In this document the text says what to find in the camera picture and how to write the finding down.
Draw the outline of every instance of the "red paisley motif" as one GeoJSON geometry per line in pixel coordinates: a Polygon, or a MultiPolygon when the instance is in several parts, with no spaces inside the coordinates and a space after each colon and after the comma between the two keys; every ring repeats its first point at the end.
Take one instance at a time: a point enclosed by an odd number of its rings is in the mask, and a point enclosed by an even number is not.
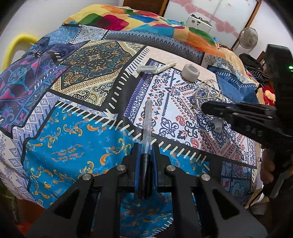
{"type": "Polygon", "coordinates": [[[192,137],[191,139],[190,139],[190,142],[193,144],[193,148],[198,148],[198,142],[197,142],[197,140],[194,138],[194,137],[192,137]]]}
{"type": "Polygon", "coordinates": [[[176,116],[175,117],[175,119],[176,119],[176,121],[178,121],[179,122],[179,124],[181,125],[181,126],[184,126],[185,125],[185,120],[184,120],[184,118],[183,118],[183,116],[176,116]]]}

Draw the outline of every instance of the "black cable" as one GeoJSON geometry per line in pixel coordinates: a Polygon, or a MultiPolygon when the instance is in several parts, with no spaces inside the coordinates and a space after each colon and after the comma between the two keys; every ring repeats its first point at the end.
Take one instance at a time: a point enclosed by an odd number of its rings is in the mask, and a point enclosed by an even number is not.
{"type": "Polygon", "coordinates": [[[249,203],[248,210],[251,212],[252,215],[254,215],[254,214],[253,214],[253,212],[251,211],[251,208],[250,208],[250,207],[251,207],[251,204],[252,204],[252,203],[256,200],[256,198],[257,198],[259,195],[261,195],[262,193],[263,193],[263,189],[262,189],[262,190],[258,193],[258,195],[256,195],[255,198],[252,199],[252,201],[249,203]]]}

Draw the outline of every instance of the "triangular cutout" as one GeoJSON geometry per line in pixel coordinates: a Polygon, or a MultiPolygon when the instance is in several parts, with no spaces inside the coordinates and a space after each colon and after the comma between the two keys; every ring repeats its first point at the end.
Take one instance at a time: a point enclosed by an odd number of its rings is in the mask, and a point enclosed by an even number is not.
{"type": "Polygon", "coordinates": [[[68,198],[66,198],[61,204],[59,204],[59,206],[54,211],[55,215],[70,219],[78,196],[79,189],[76,189],[72,192],[72,194],[70,194],[68,198]]]}
{"type": "Polygon", "coordinates": [[[224,220],[228,220],[231,217],[238,215],[239,210],[233,206],[218,190],[213,190],[213,195],[219,207],[221,216],[224,220]]]}

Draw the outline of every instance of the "frosted glass door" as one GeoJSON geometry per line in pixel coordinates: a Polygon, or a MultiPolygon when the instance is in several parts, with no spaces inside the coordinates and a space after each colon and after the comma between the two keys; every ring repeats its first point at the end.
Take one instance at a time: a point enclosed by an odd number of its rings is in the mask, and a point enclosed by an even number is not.
{"type": "Polygon", "coordinates": [[[256,0],[170,0],[164,17],[186,21],[191,14],[213,26],[209,34],[232,47],[248,22],[256,0]]]}

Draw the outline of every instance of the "yellow foam tube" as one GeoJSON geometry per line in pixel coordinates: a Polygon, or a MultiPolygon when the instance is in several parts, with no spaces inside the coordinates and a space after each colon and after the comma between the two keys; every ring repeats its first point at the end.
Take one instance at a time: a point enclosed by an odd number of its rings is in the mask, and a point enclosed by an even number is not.
{"type": "Polygon", "coordinates": [[[30,34],[20,34],[16,36],[12,42],[9,44],[8,49],[6,51],[4,60],[3,60],[3,66],[2,66],[2,72],[10,65],[10,60],[12,53],[14,51],[14,48],[20,43],[20,42],[26,42],[26,43],[32,43],[35,44],[39,38],[30,35],[30,34]]]}

